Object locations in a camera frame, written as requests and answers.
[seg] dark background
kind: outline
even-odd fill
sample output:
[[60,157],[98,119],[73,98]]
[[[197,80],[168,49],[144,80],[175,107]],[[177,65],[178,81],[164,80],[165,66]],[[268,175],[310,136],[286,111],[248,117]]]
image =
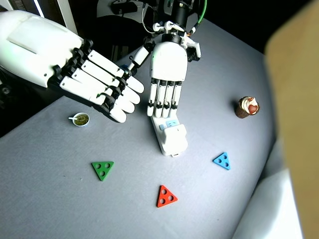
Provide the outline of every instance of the dark background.
[[[60,13],[50,7],[56,6],[55,0],[39,2],[46,4],[46,14],[50,14],[48,18],[59,22]],[[264,53],[271,35],[308,2],[208,0],[205,18]],[[108,58],[114,53],[114,45],[128,46],[131,52],[141,46],[147,37],[142,25],[131,19],[118,16],[96,18],[98,0],[69,0],[69,3],[79,34],[93,39],[96,50]],[[30,6],[29,11],[36,9]],[[0,79],[4,83],[0,85],[0,137],[61,96],[50,90],[40,94],[39,90],[16,82],[12,76],[1,71]]]

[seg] green cable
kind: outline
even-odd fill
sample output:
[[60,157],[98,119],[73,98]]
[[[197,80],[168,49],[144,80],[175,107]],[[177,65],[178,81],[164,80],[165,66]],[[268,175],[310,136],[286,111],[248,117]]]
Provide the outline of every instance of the green cable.
[[201,23],[201,21],[202,21],[202,20],[203,20],[203,18],[204,18],[204,15],[205,15],[205,12],[206,12],[206,7],[207,7],[207,0],[205,0],[204,8],[203,8],[203,12],[202,12],[202,14],[201,14],[201,16],[200,16],[199,20],[197,21],[197,23],[198,23],[198,24],[200,24],[200,23]]

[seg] small bowl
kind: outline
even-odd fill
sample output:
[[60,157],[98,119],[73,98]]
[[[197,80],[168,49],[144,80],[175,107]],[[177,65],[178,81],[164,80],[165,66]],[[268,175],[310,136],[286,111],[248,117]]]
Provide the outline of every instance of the small bowl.
[[85,117],[85,121],[77,121],[77,120],[72,120],[73,124],[75,126],[78,126],[78,127],[83,127],[83,126],[86,126],[88,125],[89,121],[90,121],[90,117],[87,113],[83,113],[83,112],[80,112],[80,113],[77,113],[75,116],[73,116],[74,118],[77,118],[77,117],[80,117],[80,116],[84,116]]

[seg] whipped cream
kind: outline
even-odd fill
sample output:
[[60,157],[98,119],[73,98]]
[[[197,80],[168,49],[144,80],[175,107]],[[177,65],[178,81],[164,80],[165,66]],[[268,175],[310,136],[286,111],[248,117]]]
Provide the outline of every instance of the whipped cream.
[[255,97],[245,97],[241,101],[241,108],[250,115],[254,115],[258,111],[258,103]]

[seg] blue triangle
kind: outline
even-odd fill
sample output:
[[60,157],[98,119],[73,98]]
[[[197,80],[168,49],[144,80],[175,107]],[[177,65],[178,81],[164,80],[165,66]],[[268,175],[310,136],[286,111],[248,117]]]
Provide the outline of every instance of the blue triangle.
[[230,164],[229,164],[228,155],[226,152],[223,153],[221,156],[215,158],[213,162],[223,168],[226,168],[227,170],[230,170]]

